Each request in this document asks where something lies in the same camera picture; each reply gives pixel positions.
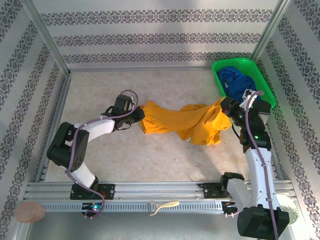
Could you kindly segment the green patterned round disc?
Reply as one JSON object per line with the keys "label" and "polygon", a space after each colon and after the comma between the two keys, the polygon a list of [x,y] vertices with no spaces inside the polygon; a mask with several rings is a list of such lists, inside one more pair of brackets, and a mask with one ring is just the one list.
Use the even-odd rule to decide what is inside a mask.
{"label": "green patterned round disc", "polygon": [[289,223],[288,225],[294,224],[298,218],[298,207],[294,203],[292,199],[290,199],[287,195],[277,194],[276,195],[278,203],[280,204],[280,209],[284,212],[287,212],[289,215]]}

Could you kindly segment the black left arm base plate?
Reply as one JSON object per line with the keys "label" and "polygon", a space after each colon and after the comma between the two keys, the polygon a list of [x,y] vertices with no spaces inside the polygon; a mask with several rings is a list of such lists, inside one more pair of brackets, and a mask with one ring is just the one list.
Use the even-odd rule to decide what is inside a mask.
{"label": "black left arm base plate", "polygon": [[[101,194],[105,200],[113,200],[114,193],[115,193],[115,185],[114,184],[104,184],[98,183],[94,190]],[[73,184],[70,192],[70,199],[71,200],[101,200],[102,198],[93,193],[88,191],[78,184]]]}

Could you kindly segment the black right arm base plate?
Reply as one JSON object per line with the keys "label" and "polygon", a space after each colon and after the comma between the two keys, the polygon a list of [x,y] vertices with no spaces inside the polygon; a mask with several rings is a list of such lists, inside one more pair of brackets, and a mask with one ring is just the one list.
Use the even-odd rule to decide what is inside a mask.
{"label": "black right arm base plate", "polygon": [[251,193],[246,182],[240,179],[232,179],[224,188],[220,183],[208,182],[202,184],[205,199],[241,199],[249,200]]}

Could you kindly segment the cream handled peeler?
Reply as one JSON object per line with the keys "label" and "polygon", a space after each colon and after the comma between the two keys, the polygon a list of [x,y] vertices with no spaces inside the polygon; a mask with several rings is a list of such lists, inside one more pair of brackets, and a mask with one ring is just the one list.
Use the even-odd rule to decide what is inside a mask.
{"label": "cream handled peeler", "polygon": [[177,207],[180,205],[179,201],[168,201],[168,202],[164,202],[164,203],[158,203],[156,201],[148,201],[147,202],[147,209],[149,212],[149,216],[155,216],[159,210],[164,209],[164,208],[173,208],[173,207]]}

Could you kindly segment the pink round disc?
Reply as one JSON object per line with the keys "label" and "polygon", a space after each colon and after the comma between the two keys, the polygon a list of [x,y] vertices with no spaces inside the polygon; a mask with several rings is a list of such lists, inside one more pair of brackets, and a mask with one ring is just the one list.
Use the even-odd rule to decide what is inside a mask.
{"label": "pink round disc", "polygon": [[34,223],[42,220],[46,210],[39,204],[24,202],[17,210],[16,219],[20,223]]}

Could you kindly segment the long aluminium base rail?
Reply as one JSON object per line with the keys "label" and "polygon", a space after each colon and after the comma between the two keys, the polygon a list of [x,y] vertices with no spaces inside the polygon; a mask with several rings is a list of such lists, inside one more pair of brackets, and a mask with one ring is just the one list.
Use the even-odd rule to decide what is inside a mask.
{"label": "long aluminium base rail", "polygon": [[[197,181],[169,182],[115,182],[114,200],[142,201],[186,201],[203,200],[205,190]],[[31,182],[27,184],[23,200],[34,202],[66,202],[72,191],[71,182]]]}

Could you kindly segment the small circuit board green light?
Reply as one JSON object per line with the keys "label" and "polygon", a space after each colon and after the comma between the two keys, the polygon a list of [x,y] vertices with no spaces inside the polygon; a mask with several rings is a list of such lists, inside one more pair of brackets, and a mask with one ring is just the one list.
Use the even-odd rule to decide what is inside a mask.
{"label": "small circuit board green light", "polygon": [[103,208],[102,202],[84,202],[82,203],[81,210],[82,211],[94,211],[98,212]]}

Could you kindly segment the orange t-shirt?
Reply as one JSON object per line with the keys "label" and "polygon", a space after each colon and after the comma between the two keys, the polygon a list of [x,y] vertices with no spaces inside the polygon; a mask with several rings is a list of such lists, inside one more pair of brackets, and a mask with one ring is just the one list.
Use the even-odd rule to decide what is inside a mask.
{"label": "orange t-shirt", "polygon": [[220,98],[207,104],[188,104],[180,110],[170,110],[148,101],[141,108],[144,118],[140,122],[145,134],[174,132],[182,141],[194,145],[210,146],[221,142],[221,131],[231,127],[231,121],[221,108]]}

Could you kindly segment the blue cloth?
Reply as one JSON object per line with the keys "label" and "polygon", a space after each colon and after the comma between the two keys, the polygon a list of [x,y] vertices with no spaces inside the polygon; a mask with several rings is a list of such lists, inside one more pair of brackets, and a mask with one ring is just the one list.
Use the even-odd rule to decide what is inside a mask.
{"label": "blue cloth", "polygon": [[234,66],[221,68],[217,72],[217,77],[226,96],[237,100],[239,103],[244,101],[243,95],[246,90],[257,90],[254,80]]}

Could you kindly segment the aluminium frame post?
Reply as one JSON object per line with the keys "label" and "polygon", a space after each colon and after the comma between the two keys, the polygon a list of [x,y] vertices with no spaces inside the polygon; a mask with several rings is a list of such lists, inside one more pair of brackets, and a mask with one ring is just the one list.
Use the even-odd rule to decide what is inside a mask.
{"label": "aluminium frame post", "polygon": [[266,45],[270,41],[271,37],[273,36],[275,30],[277,29],[277,26],[282,19],[283,15],[286,13],[286,10],[289,6],[289,4],[292,2],[292,0],[278,0],[278,3],[272,12],[272,15],[263,30],[261,37],[255,46],[250,59],[254,61],[255,63],[258,62],[260,59],[263,51],[266,48]]}
{"label": "aluminium frame post", "polygon": [[34,4],[33,0],[20,0],[22,3],[23,8],[27,12],[28,16],[32,20],[33,24],[35,25],[36,29],[38,30],[42,40],[50,50],[54,60],[58,64],[59,68],[65,75],[70,74],[70,69],[67,66],[66,61],[63,58],[63,55],[59,51],[59,48],[54,41],[50,31],[48,30],[47,25],[45,24],[41,14],[39,13],[36,5]]}

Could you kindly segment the green plastic mesh basket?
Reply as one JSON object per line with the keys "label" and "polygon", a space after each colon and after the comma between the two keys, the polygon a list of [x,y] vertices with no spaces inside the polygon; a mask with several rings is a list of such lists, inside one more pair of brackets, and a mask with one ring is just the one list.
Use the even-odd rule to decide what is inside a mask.
{"label": "green plastic mesh basket", "polygon": [[236,57],[236,58],[217,60],[212,64],[211,70],[214,75],[214,80],[216,82],[218,91],[222,97],[226,97],[227,95],[223,89],[223,85],[221,84],[220,79],[218,78],[217,72],[221,68],[230,67],[230,66],[237,68],[244,75],[250,76],[254,80],[256,89],[258,91],[264,92],[264,95],[261,96],[261,99],[268,102],[271,105],[271,108],[275,107],[276,98],[273,95],[271,89],[269,88],[267,82],[265,81],[258,66],[254,61],[246,57]]}

